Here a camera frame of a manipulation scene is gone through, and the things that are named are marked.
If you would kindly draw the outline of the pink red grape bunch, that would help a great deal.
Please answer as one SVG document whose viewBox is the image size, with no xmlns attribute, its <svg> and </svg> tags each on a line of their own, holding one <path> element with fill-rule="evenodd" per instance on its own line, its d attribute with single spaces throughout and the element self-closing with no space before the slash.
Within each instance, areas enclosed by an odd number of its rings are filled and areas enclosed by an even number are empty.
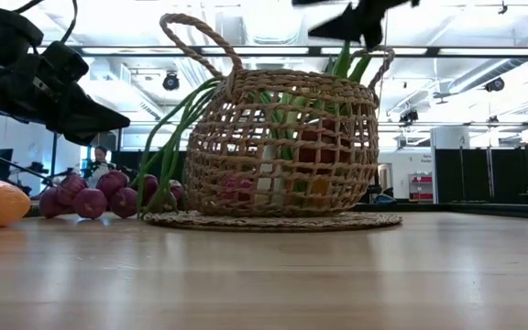
<svg viewBox="0 0 528 330">
<path fill-rule="evenodd" d="M 225 200 L 247 202 L 250 200 L 248 192 L 241 192 L 240 189 L 252 189 L 252 181 L 245 178 L 228 177 L 225 181 L 225 188 L 221 196 Z"/>
</svg>

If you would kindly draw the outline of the round woven placemat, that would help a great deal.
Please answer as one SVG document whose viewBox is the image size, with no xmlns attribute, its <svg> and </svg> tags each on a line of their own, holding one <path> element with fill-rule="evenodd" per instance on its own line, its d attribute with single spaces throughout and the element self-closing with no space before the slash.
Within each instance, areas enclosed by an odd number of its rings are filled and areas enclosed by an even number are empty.
<svg viewBox="0 0 528 330">
<path fill-rule="evenodd" d="M 225 232 L 330 232 L 366 230 L 402 224 L 398 214 L 343 212 L 305 217 L 262 217 L 203 215 L 188 213 L 145 214 L 142 220 L 152 226 Z"/>
</svg>

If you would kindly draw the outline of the small orange bell pepper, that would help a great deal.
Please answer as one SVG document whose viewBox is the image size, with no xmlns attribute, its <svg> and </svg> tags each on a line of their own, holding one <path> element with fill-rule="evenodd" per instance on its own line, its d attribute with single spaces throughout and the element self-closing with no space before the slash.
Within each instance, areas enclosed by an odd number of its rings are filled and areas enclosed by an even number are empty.
<svg viewBox="0 0 528 330">
<path fill-rule="evenodd" d="M 320 178 L 311 183 L 311 194 L 317 197 L 327 196 L 330 192 L 331 182 Z"/>
</svg>

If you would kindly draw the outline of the shelf with red boxes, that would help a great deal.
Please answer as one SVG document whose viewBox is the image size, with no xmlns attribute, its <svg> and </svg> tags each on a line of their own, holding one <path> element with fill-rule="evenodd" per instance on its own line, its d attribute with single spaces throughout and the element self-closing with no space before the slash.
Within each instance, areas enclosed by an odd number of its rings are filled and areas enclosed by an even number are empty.
<svg viewBox="0 0 528 330">
<path fill-rule="evenodd" d="M 409 201 L 431 204 L 434 201 L 433 175 L 431 172 L 415 172 L 409 175 Z"/>
</svg>

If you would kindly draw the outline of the black partition wall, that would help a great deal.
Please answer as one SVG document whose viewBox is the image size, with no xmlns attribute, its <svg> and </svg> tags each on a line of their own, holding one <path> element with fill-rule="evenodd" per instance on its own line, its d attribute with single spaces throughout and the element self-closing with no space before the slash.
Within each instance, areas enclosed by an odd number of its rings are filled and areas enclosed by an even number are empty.
<svg viewBox="0 0 528 330">
<path fill-rule="evenodd" d="M 434 181 L 440 204 L 528 204 L 528 145 L 437 149 Z"/>
</svg>

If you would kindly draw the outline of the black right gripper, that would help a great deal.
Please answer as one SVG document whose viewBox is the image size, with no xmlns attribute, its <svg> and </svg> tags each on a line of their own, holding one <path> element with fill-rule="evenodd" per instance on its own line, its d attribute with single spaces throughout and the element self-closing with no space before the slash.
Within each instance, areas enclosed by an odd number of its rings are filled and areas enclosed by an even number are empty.
<svg viewBox="0 0 528 330">
<path fill-rule="evenodd" d="M 311 6 L 334 0 L 291 0 L 294 6 Z M 386 9 L 391 9 L 406 3 L 412 7 L 421 0 L 356 0 L 358 6 L 353 8 L 348 4 L 344 12 L 328 21 L 311 28 L 309 37 L 320 39 L 338 39 L 350 42 L 364 40 L 368 50 L 375 49 L 383 41 L 381 20 Z"/>
</svg>

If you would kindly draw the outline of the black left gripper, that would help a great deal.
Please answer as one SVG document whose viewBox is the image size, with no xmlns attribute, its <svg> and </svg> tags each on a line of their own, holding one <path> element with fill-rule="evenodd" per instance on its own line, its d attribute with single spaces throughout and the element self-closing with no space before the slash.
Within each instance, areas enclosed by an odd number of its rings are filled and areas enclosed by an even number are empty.
<svg viewBox="0 0 528 330">
<path fill-rule="evenodd" d="M 43 53 L 28 53 L 0 67 L 0 114 L 45 124 L 78 145 L 125 128 L 130 119 L 94 101 L 79 86 L 89 70 L 73 49 L 54 41 Z"/>
</svg>

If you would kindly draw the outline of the person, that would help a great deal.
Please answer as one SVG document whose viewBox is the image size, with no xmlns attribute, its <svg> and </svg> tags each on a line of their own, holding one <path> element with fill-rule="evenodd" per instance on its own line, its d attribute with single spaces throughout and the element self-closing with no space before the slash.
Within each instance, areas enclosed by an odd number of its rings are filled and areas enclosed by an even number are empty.
<svg viewBox="0 0 528 330">
<path fill-rule="evenodd" d="M 90 188 L 95 188 L 98 181 L 115 168 L 116 165 L 107 160 L 107 149 L 98 146 L 94 149 L 93 160 L 87 163 L 84 171 L 84 179 L 87 180 Z"/>
</svg>

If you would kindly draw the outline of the white square pillar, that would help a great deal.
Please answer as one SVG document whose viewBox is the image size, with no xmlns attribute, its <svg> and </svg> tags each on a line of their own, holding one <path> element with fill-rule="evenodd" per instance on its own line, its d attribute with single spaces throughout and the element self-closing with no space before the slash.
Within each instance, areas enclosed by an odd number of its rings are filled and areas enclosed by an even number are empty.
<svg viewBox="0 0 528 330">
<path fill-rule="evenodd" d="M 433 149 L 468 149 L 470 135 L 468 126 L 437 126 L 430 131 Z"/>
</svg>

